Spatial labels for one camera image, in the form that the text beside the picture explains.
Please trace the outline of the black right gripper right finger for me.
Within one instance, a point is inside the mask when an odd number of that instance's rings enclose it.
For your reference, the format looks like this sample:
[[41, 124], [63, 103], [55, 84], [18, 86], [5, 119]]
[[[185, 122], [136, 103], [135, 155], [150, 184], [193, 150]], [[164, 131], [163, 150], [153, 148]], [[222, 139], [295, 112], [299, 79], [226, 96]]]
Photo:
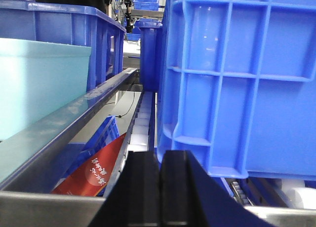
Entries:
[[163, 227], [264, 227], [208, 176], [189, 151], [167, 151], [161, 169]]

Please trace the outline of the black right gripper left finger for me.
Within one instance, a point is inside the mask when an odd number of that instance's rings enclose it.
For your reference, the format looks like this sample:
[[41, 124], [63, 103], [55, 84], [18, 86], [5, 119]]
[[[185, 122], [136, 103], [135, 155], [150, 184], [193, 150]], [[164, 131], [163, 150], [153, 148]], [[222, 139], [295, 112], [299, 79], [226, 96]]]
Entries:
[[92, 227], [158, 227], [159, 167], [153, 151], [130, 151]]

